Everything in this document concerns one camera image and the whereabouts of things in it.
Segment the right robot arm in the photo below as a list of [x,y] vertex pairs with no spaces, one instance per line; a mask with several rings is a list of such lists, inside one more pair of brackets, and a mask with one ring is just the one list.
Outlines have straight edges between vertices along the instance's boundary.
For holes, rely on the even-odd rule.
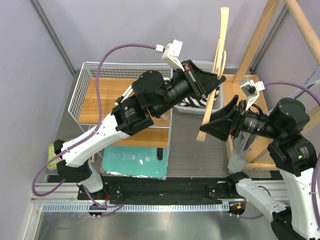
[[247,107],[234,96],[230,103],[210,116],[200,130],[221,141],[241,132],[271,139],[267,150],[287,189],[289,205],[277,202],[244,172],[226,178],[226,193],[249,200],[269,221],[280,240],[317,240],[320,237],[319,195],[316,171],[318,156],[302,135],[310,117],[298,100],[282,98],[270,114],[260,107]]

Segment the grey garment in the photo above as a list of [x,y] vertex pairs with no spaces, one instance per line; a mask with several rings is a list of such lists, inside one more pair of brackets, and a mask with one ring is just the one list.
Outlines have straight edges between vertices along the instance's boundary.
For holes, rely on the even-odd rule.
[[241,131],[237,138],[233,141],[233,151],[229,159],[227,168],[230,174],[241,172],[246,161],[246,153],[251,151],[251,146],[257,136]]

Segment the black white striped tank top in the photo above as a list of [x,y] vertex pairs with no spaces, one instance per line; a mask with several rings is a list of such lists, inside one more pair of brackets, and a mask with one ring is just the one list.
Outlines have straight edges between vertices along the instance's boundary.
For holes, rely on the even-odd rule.
[[200,108],[207,106],[207,98],[196,99],[191,96],[184,98],[178,105],[181,107]]

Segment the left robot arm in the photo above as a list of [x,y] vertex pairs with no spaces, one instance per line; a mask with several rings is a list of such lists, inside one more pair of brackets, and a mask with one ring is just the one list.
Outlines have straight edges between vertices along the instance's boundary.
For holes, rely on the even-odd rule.
[[89,163],[93,154],[154,125],[153,118],[160,118],[183,99],[207,97],[225,81],[224,75],[204,71],[192,60],[183,61],[170,80],[155,69],[143,72],[130,85],[132,93],[118,98],[117,105],[96,126],[72,140],[54,142],[61,159],[56,164],[58,175],[80,183],[93,198],[102,199],[107,188]]

